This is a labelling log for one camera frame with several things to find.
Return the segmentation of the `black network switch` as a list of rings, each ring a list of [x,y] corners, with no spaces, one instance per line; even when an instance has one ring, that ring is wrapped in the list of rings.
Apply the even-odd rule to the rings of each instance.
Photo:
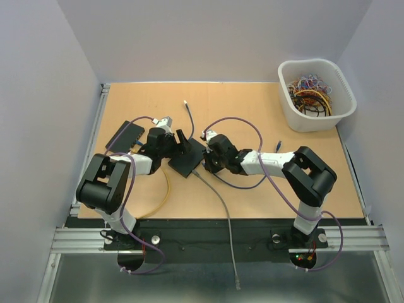
[[[174,169],[184,178],[188,178],[191,172],[200,164],[203,159],[204,145],[194,138],[189,140],[191,151],[184,155],[179,155],[168,161],[171,169]]]
[[[144,132],[145,129],[143,127],[129,121],[124,121],[106,144],[105,148],[113,153],[126,153],[139,141]]]

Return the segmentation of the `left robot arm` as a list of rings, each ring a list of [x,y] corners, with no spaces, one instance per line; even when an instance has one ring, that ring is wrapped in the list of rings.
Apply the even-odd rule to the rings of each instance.
[[[173,134],[161,127],[151,128],[146,143],[135,154],[95,154],[78,184],[76,200],[101,214],[119,234],[119,242],[125,248],[135,248],[141,234],[134,229],[135,217],[125,209],[130,195],[126,189],[128,179],[131,178],[132,188],[137,175],[151,175],[164,158],[186,155],[191,148],[182,130]]]

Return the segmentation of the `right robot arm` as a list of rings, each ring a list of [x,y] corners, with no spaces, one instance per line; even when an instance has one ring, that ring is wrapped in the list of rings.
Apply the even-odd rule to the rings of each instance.
[[[208,131],[203,152],[205,169],[216,174],[227,169],[235,175],[281,177],[288,181],[299,199],[299,208],[290,231],[291,241],[305,246],[313,239],[321,218],[323,203],[333,189],[337,174],[309,147],[301,146],[288,153],[261,153],[237,149],[223,134]]]

